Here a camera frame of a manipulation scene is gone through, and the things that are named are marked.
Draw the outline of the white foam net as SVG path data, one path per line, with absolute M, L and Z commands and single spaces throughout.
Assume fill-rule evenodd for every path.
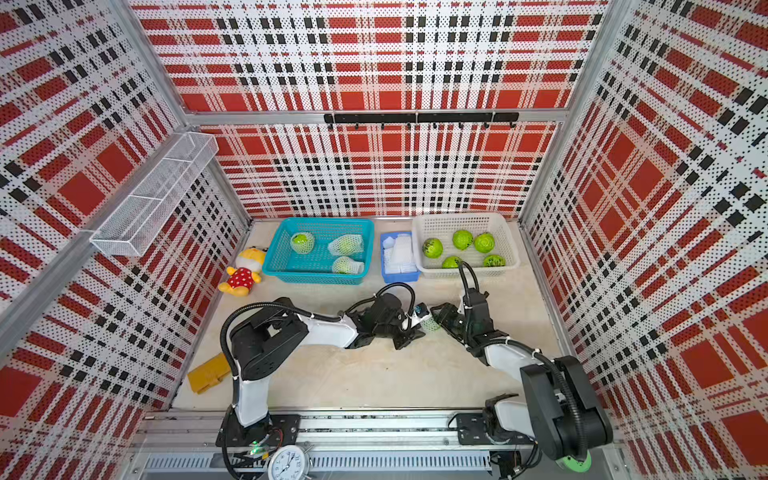
M 440 323 L 437 322 L 431 314 L 420 317 L 419 320 L 419 326 L 426 333 L 436 332 L 441 329 Z

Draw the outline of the pale green custard apple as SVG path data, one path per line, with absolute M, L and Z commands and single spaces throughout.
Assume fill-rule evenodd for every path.
M 421 328 L 422 328 L 422 329 L 423 329 L 425 332 L 428 332 L 428 333 L 430 333 L 430 332 L 436 332 L 436 331 L 438 331 L 438 330 L 440 330 L 440 329 L 441 329 L 441 326 L 440 326 L 440 324 L 439 324 L 437 321 L 435 321 L 435 320 L 434 320 L 432 317 L 425 317 L 425 318 L 424 318 L 424 319 L 423 319 L 423 320 L 420 322 L 420 326 L 421 326 Z

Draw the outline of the green custard apple far left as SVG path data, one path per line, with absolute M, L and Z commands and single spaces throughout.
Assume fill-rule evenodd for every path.
M 442 268 L 443 269 L 458 269 L 462 263 L 463 263 L 463 260 L 460 257 L 458 257 L 456 255 L 453 255 L 453 256 L 447 257 L 443 261 Z

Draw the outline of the dark-spotted custard apple front left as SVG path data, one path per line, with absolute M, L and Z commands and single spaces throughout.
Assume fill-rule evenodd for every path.
M 443 251 L 443 243 L 437 238 L 428 238 L 422 244 L 422 253 L 428 259 L 440 258 Z

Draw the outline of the dark-spotted custard apple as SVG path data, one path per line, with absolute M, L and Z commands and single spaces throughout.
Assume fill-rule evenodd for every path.
M 440 258 L 443 251 L 443 243 L 437 238 L 428 238 L 422 244 L 422 253 L 428 259 Z
M 505 267 L 506 265 L 506 259 L 503 256 L 497 254 L 488 255 L 483 260 L 484 268 L 500 268 Z

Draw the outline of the dark-spotted custard apple front right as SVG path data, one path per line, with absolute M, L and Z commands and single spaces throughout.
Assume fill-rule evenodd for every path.
M 488 255 L 483 260 L 484 268 L 500 268 L 505 267 L 506 265 L 506 259 L 503 256 L 497 254 Z

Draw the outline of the green custard apple back middle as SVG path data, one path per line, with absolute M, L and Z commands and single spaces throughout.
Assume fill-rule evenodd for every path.
M 452 236 L 452 243 L 456 249 L 464 251 L 474 243 L 474 236 L 468 230 L 457 230 Z

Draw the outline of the green custard apple back right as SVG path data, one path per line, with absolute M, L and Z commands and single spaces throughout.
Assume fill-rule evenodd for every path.
M 494 250 L 496 242 L 495 237 L 491 233 L 485 232 L 477 235 L 473 244 L 478 252 L 482 254 L 489 254 Z

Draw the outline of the sleeved custard apple left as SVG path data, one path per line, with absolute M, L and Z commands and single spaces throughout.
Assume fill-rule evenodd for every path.
M 315 237 L 310 232 L 297 232 L 291 236 L 290 246 L 299 255 L 307 255 L 315 246 Z

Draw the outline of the blue plastic tray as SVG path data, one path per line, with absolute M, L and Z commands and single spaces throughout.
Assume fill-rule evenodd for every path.
M 383 233 L 380 236 L 380 244 L 381 244 L 381 255 L 380 255 L 380 257 L 381 257 L 381 273 L 382 273 L 382 277 L 383 277 L 383 279 L 384 279 L 384 281 L 386 283 L 394 283 L 394 282 L 411 283 L 411 282 L 416 282 L 419 279 L 419 275 L 420 275 L 418 268 L 417 268 L 417 271 L 415 273 L 411 273 L 411 274 L 387 275 L 387 274 L 384 273 L 384 270 L 383 270 L 384 260 L 383 260 L 383 247 L 382 247 L 382 243 L 383 243 L 383 241 L 387 237 L 394 237 L 398 233 L 406 233 L 406 234 L 410 234 L 411 235 L 410 232 L 389 232 L 389 233 Z

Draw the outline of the white perforated plastic basket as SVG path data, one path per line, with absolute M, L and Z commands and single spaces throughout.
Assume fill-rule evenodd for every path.
M 495 248 L 489 254 L 478 252 L 474 244 L 468 249 L 460 251 L 452 243 L 452 236 L 457 230 L 470 231 L 474 239 L 485 232 L 495 237 Z M 520 264 L 515 242 L 506 219 L 491 212 L 458 213 L 458 214 L 430 214 L 422 215 L 412 221 L 413 251 L 418 270 L 426 278 L 456 278 L 458 269 L 443 269 L 443 261 L 456 255 L 469 264 L 479 277 L 501 276 Z M 428 259 L 422 253 L 422 244 L 428 238 L 437 238 L 443 243 L 444 251 L 438 259 Z M 491 254 L 501 255 L 506 259 L 507 265 L 500 268 L 484 268 L 483 260 Z

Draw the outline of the teal plastic basket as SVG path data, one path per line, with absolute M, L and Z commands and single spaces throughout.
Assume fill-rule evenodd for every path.
M 315 237 L 311 253 L 299 255 L 290 246 L 291 236 L 310 232 Z M 365 250 L 350 258 L 364 262 L 360 275 L 334 274 L 331 266 L 340 256 L 328 251 L 328 244 L 344 234 L 361 234 Z M 278 226 L 268 247 L 263 272 L 286 283 L 322 285 L 358 285 L 368 273 L 374 251 L 374 223 L 367 219 L 288 218 Z

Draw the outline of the yellow red plush toy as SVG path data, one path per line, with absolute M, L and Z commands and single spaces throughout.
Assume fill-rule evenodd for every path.
M 218 290 L 235 297 L 246 297 L 256 284 L 262 282 L 261 272 L 266 251 L 248 248 L 238 254 L 233 266 L 226 268 L 228 278 L 218 285 Z

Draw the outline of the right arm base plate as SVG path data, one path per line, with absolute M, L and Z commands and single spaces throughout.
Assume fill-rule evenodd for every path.
M 520 432 L 498 430 L 492 433 L 482 413 L 457 413 L 449 424 L 454 424 L 458 442 L 462 446 L 532 446 L 534 441 Z

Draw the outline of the black hook rail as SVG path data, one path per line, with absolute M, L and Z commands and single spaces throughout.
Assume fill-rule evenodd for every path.
M 441 123 L 516 123 L 520 118 L 519 112 L 442 112 L 442 113 L 335 113 L 325 114 L 323 119 L 327 125 L 362 124 L 441 124 Z

